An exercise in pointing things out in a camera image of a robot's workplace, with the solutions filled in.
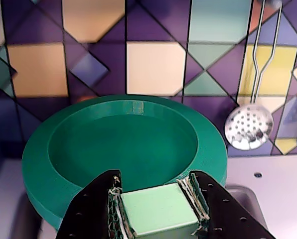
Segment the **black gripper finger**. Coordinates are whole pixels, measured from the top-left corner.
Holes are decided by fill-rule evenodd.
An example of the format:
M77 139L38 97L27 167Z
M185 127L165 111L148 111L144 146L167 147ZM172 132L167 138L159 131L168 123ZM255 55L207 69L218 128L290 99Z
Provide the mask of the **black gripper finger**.
M56 238L132 239L121 192L120 170L107 170L97 176L71 200Z
M191 171L177 184L198 218L199 239L273 239L274 236L214 178Z

